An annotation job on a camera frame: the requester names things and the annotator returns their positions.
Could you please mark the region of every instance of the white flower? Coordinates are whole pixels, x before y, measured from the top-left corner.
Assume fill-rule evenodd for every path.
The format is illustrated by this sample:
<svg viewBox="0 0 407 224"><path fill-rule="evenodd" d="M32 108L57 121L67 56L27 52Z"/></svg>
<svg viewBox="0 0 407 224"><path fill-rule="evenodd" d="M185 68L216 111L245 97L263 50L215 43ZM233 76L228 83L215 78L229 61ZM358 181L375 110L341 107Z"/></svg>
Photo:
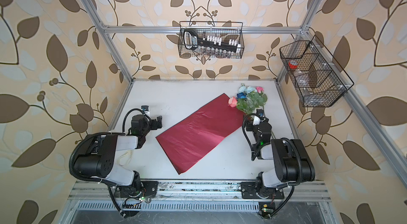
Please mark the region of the white flower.
<svg viewBox="0 0 407 224"><path fill-rule="evenodd" d="M246 86L242 85L238 90L237 93L242 93L246 90Z"/></svg>

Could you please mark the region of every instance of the hanging wire basket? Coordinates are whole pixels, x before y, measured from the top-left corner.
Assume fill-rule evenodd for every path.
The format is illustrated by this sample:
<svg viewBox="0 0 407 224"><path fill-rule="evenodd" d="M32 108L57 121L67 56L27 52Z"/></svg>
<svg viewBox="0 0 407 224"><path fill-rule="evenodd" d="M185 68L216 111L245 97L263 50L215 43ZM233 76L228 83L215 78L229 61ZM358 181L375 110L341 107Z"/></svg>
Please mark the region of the hanging wire basket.
<svg viewBox="0 0 407 224"><path fill-rule="evenodd" d="M245 48L242 27L241 22L211 22L208 25L206 21L181 21L178 39L180 57L241 59Z"/></svg>
<svg viewBox="0 0 407 224"><path fill-rule="evenodd" d="M323 57L321 45L314 36L311 41L298 40L280 48L281 60L304 107L330 107L354 85L328 49L332 60ZM335 73L334 67L347 77L347 82Z"/></svg>

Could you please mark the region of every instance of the pink rose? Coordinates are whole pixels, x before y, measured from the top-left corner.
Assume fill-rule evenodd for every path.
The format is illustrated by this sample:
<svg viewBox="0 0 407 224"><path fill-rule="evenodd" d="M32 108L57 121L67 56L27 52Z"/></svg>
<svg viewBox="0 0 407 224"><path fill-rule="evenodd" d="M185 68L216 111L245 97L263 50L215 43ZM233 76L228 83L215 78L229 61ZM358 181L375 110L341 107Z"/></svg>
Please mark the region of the pink rose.
<svg viewBox="0 0 407 224"><path fill-rule="evenodd" d="M232 108L236 107L237 99L233 96L232 98L229 99L228 105L230 105Z"/></svg>

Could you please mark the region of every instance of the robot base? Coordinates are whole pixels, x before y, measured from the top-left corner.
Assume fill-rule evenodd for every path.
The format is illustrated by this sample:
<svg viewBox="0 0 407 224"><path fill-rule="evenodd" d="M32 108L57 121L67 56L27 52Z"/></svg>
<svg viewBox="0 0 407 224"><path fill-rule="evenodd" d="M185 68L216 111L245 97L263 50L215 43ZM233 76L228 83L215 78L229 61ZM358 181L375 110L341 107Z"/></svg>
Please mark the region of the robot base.
<svg viewBox="0 0 407 224"><path fill-rule="evenodd" d="M284 193L282 191L276 190L275 188L262 187L258 191L256 182L241 182L241 191L243 199L284 199Z"/></svg>

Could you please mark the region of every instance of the flower bouquet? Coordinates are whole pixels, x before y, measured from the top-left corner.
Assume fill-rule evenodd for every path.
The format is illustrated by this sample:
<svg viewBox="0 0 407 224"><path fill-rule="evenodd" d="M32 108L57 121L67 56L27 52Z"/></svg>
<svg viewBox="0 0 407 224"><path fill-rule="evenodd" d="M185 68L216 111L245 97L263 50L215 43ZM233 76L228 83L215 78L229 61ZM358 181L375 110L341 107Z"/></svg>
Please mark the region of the flower bouquet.
<svg viewBox="0 0 407 224"><path fill-rule="evenodd" d="M244 84L238 89L237 96L229 99L228 105L232 108L237 107L238 110L245 114L255 113L256 109L262 107L267 101L267 95L264 94L263 87L246 87Z"/></svg>

